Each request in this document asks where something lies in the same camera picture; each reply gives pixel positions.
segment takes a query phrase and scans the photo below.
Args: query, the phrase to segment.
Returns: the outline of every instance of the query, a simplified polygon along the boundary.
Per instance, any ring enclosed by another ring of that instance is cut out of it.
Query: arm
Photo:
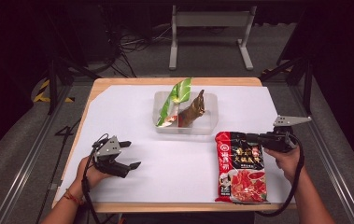
[[[83,158],[79,165],[77,176],[74,182],[69,187],[69,192],[76,199],[82,200],[83,190],[81,188],[81,180],[83,178],[83,172],[88,161],[88,157]],[[90,188],[93,189],[97,186],[101,180],[110,177],[110,175],[103,174],[96,170],[94,167],[89,168],[87,171],[87,178],[89,179]],[[73,200],[68,200],[64,196],[60,199],[59,202],[54,206],[50,213],[43,220],[43,224],[57,224],[57,223],[73,223],[75,215],[78,210],[78,204]]]
[[[284,171],[284,176],[292,183],[299,160],[299,148],[288,153],[276,152],[269,149],[266,149],[265,152],[276,158],[276,164]],[[311,181],[305,166],[300,173],[298,187],[294,196],[300,223],[334,223],[333,218],[319,197],[317,189]]]

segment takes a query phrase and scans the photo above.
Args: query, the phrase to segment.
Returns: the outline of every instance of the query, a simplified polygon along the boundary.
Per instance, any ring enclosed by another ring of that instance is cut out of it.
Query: white paper
[[[78,143],[66,168],[57,196],[76,177],[78,163],[92,151],[92,143],[104,133],[119,141],[131,141],[116,161],[141,165],[125,178],[102,181],[90,194],[102,203],[214,203],[218,197],[218,156],[214,140],[218,132],[266,133],[273,130],[277,112],[265,87],[192,86],[218,96],[219,122],[211,135],[156,133],[152,109],[156,91],[173,86],[111,86],[90,105]],[[290,184],[275,159],[264,155],[267,199],[284,203]]]

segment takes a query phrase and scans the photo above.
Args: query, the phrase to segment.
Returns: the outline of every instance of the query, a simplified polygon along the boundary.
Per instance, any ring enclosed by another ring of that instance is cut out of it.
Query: dark background
[[[31,10],[35,9],[23,1],[0,3],[0,139],[32,107],[32,90],[47,75],[49,54],[56,51],[83,66],[116,57],[107,36],[94,40],[103,43],[101,48],[85,44],[92,42],[93,36],[100,36],[88,34],[101,34],[104,25],[97,7],[82,6],[48,8],[51,20],[43,24],[53,38],[46,43],[53,48],[48,50],[39,35],[42,29],[32,18],[35,13]],[[123,21],[147,38],[152,36],[152,27],[170,22],[171,7],[111,10],[111,21]],[[354,4],[303,11],[302,7],[258,7],[254,25],[300,22],[280,59],[306,53],[312,56],[314,76],[354,150]]]

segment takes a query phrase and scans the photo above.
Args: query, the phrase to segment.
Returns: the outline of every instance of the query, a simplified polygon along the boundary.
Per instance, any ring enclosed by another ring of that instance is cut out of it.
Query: transparent tray
[[[210,135],[218,124],[218,97],[212,93],[204,93],[205,113],[202,117],[196,119],[190,127],[179,128],[177,122],[174,122],[168,127],[157,127],[156,123],[160,116],[160,111],[167,99],[169,91],[157,91],[154,95],[153,105],[153,127],[157,133],[170,134],[195,134],[195,135]],[[189,101],[181,103],[179,111],[184,110],[191,105],[191,102],[198,96],[199,92],[191,92]]]

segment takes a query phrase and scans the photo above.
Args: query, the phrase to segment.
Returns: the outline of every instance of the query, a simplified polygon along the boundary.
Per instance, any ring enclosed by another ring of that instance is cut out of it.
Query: wrist strap
[[[75,196],[73,196],[71,194],[71,192],[69,192],[69,189],[66,189],[66,192],[64,194],[64,197],[68,200],[72,200],[74,201],[77,205],[83,205],[84,204],[84,201],[83,200],[79,200],[77,199]]]

